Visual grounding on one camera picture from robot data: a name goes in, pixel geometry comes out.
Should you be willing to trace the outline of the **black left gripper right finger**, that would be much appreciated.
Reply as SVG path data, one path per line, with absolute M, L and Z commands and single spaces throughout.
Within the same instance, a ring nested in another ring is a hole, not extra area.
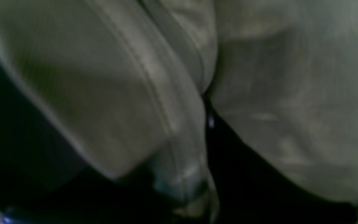
M 220 201 L 216 224 L 355 224 L 358 207 L 298 187 L 268 164 L 218 115 L 208 98 L 207 159 Z

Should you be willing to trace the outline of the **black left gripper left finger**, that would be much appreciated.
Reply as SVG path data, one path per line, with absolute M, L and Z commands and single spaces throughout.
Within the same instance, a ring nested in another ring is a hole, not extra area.
M 178 224 L 146 172 L 119 182 L 87 167 L 67 184 L 5 211 L 6 224 Z

